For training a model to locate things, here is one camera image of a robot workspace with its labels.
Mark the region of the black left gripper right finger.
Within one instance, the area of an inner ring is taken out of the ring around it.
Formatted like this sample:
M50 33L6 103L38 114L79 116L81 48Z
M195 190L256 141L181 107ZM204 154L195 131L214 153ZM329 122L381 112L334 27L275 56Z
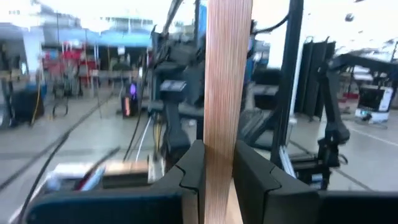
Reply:
M318 192L242 141L236 142L234 185L244 223L306 224L318 215Z

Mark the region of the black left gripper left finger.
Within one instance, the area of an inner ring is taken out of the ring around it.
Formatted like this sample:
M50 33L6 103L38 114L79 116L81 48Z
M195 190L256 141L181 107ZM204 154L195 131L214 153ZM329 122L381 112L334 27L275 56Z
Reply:
M184 223L204 223L205 213L205 145L195 140L178 162L157 182L155 189L176 187L187 190L192 197L183 196Z

